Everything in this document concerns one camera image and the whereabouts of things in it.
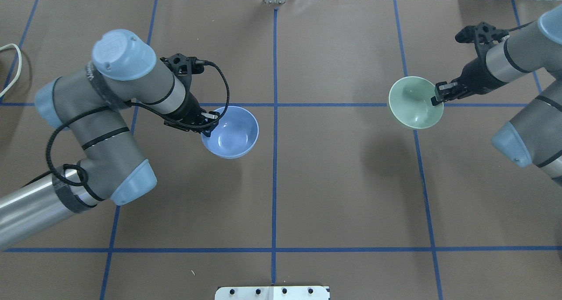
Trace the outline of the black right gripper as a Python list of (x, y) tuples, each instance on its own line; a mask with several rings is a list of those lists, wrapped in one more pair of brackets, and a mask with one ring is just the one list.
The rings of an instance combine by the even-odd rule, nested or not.
[(438, 106), (451, 101), (454, 96), (472, 96), (474, 94), (488, 94), (505, 85), (489, 71), (483, 58), (475, 58), (466, 64), (461, 76), (452, 82), (435, 84), (435, 96), (430, 99), (432, 106)]

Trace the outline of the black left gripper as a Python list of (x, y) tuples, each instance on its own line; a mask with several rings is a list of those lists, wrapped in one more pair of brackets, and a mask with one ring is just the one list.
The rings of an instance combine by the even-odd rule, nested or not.
[(215, 111), (207, 112), (199, 106), (197, 98), (193, 94), (188, 93), (180, 108), (166, 116), (175, 120), (175, 122), (165, 120), (163, 124), (166, 126), (184, 130), (185, 132), (201, 133), (203, 137), (210, 138), (213, 130), (218, 125), (217, 121), (220, 118), (220, 113)]

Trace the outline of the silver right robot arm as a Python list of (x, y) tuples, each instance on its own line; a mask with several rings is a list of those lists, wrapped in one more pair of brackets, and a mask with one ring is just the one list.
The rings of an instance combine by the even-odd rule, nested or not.
[(476, 57), (460, 75), (434, 86), (433, 106), (483, 96), (522, 78), (533, 96), (491, 138), (495, 149), (519, 167), (535, 166), (561, 184), (561, 6), (511, 29), (487, 22), (468, 25), (457, 43), (472, 44)]

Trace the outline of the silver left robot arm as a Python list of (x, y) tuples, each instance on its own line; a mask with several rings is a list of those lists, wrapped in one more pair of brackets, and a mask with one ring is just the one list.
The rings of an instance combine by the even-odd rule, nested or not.
[(35, 96), (53, 128), (48, 171), (1, 199), (1, 250), (107, 199), (122, 206), (150, 192), (157, 178), (121, 110), (138, 106), (164, 124), (207, 137), (223, 112), (207, 112), (190, 93), (192, 76), (212, 61), (175, 54), (157, 58), (134, 32), (105, 33), (91, 61)]

